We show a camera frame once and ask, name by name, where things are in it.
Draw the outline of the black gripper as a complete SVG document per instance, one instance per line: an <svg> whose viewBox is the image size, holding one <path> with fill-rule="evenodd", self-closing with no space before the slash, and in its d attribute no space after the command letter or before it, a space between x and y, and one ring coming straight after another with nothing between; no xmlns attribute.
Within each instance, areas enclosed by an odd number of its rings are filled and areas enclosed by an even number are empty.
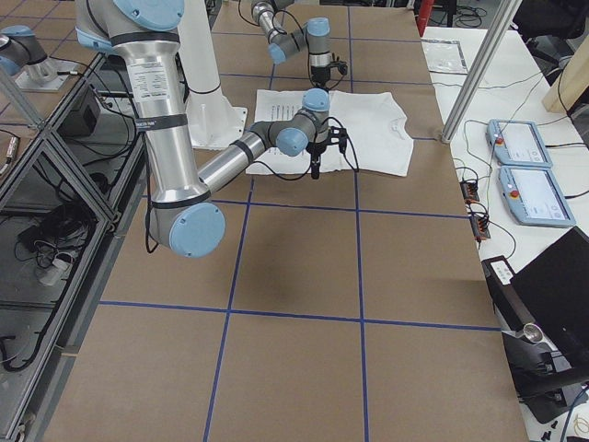
<svg viewBox="0 0 589 442"><path fill-rule="evenodd" d="M347 63L335 54L310 54L308 61L309 78L314 87L317 88L332 90L348 74ZM330 86L329 81L333 69L336 69L341 77Z"/></svg>
<svg viewBox="0 0 589 442"><path fill-rule="evenodd" d="M310 171L311 178L318 180L320 176L321 156L328 146L336 145L340 154L346 153L346 129L336 126L330 126L322 135L322 139L316 142L310 142L306 147L306 152L310 154Z"/></svg>

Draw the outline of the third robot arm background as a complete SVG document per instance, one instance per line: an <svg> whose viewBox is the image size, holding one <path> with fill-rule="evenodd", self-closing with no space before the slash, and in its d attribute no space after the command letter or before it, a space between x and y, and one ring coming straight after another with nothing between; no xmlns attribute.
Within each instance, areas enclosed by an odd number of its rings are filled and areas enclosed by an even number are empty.
<svg viewBox="0 0 589 442"><path fill-rule="evenodd" d="M1 29L1 67L10 76L18 74L24 66L40 64L47 58L30 27L13 25Z"/></svg>

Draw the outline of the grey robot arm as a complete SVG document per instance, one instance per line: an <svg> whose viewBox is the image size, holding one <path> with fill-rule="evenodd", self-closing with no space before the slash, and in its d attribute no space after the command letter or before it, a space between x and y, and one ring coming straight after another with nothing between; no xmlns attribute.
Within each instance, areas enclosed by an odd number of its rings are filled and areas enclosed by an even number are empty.
<svg viewBox="0 0 589 442"><path fill-rule="evenodd" d="M79 1L76 32L92 50L120 56L127 68L137 108L136 128L146 139L152 170L146 215L149 239L178 255L199 258L213 251L225 233L225 217L210 202L266 150L289 157L310 156L309 172L319 175L330 145L345 149L348 135L329 124L332 68L344 69L329 49L329 22L314 17L287 33L274 20L284 1L255 1L251 15L269 43L272 60L307 52L313 86L301 108L286 121L255 122L203 166L195 161L197 129L225 129L237 119L220 89L210 21L201 1Z"/></svg>
<svg viewBox="0 0 589 442"><path fill-rule="evenodd" d="M348 65L330 48L330 23L327 17L312 17L304 25L286 10L294 1L252 1L250 14L254 26L261 28L274 64L305 52L306 73L313 87L327 91L335 88L348 74ZM279 24L278 14L284 13L296 24L288 32Z"/></svg>

